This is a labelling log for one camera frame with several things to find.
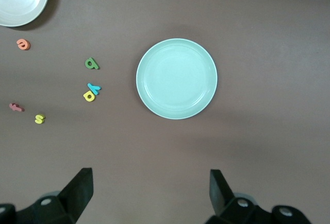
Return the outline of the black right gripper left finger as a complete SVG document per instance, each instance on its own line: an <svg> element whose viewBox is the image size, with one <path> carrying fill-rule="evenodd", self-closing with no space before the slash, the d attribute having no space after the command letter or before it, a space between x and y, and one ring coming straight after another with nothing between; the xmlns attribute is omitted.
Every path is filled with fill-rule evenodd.
<svg viewBox="0 0 330 224"><path fill-rule="evenodd" d="M1 204L1 223L77 223L93 196L92 168L82 168L56 196L45 196L17 211Z"/></svg>

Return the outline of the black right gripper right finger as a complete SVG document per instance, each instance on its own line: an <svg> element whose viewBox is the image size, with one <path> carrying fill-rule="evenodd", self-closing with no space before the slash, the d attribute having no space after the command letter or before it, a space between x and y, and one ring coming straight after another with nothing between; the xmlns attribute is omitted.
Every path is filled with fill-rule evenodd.
<svg viewBox="0 0 330 224"><path fill-rule="evenodd" d="M250 199L235 196L217 169L210 171L209 197L215 214L206 223L310 223L300 210L292 206L276 205L267 212Z"/></svg>

